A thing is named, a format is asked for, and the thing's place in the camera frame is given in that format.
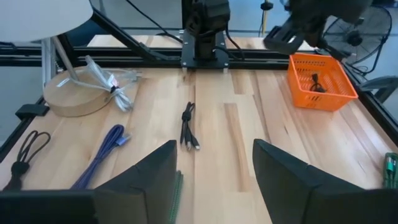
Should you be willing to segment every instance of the wooden disc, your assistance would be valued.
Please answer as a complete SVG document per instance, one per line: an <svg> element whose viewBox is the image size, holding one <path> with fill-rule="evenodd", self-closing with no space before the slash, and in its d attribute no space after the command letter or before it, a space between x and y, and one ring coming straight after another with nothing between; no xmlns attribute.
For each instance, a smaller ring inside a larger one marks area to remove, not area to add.
<svg viewBox="0 0 398 224"><path fill-rule="evenodd" d="M75 69L79 81L99 85L93 75L82 72L83 69ZM65 71L55 76L45 87L44 99L55 114L64 117L83 116L109 103L108 91L77 85L69 78L69 73Z"/></svg>

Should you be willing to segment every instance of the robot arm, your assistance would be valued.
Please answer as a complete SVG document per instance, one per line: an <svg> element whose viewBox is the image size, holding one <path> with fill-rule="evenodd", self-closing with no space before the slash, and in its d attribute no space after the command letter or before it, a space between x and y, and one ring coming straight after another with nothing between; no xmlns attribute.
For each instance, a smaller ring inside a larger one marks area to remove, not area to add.
<svg viewBox="0 0 398 224"><path fill-rule="evenodd" d="M341 60L347 57L330 47L322 39L326 20L335 16L355 24L372 0L290 0L285 7L290 17L282 26L275 26L263 40L269 50L283 54L294 54L305 40L310 46L328 51L332 57Z"/></svg>

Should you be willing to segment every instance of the white lamp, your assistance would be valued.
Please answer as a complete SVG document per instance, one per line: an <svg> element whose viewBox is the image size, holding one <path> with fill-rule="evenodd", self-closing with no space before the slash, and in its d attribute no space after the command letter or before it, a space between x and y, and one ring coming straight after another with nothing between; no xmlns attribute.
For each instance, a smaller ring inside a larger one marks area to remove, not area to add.
<svg viewBox="0 0 398 224"><path fill-rule="evenodd" d="M92 14L89 0L7 0L1 3L0 41L29 42L51 37L68 71L46 84L44 98L52 111L60 116L89 114L109 102L109 92L83 87L69 80L96 82L90 74L76 74L57 38L57 35L86 22Z"/></svg>

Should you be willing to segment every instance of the orange basket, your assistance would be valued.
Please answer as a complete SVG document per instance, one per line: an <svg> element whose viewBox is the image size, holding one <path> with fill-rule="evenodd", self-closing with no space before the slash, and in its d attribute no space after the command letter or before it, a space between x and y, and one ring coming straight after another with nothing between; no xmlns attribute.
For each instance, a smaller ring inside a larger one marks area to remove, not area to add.
<svg viewBox="0 0 398 224"><path fill-rule="evenodd" d="M340 63L331 56L291 55L287 73L295 106L336 111L358 98ZM310 91L314 73L318 74L318 83L325 93Z"/></svg>

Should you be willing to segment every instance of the wooden tabletop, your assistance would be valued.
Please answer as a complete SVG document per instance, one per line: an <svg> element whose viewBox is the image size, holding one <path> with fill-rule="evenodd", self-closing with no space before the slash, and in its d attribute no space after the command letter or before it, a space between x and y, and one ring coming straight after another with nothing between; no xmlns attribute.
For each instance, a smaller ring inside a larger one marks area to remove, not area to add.
<svg viewBox="0 0 398 224"><path fill-rule="evenodd" d="M151 47L180 46L167 37L136 38ZM263 48L257 38L237 42ZM122 47L110 36L97 36L90 45ZM130 113L111 102L79 118L49 111L34 119L0 164L0 187L9 181L10 167L32 130L47 131L52 140L31 162L24 189L68 189L95 157L105 134L122 124L132 139L102 163L91 182L92 188L99 186L169 139L179 139L188 101L196 103L191 127L201 149L187 152L178 146L177 169L184 174L178 223L271 223L252 165L255 138L367 189L381 186L384 154L398 151L359 100L334 113L295 108L285 71L141 71L139 83L127 91L135 101Z"/></svg>

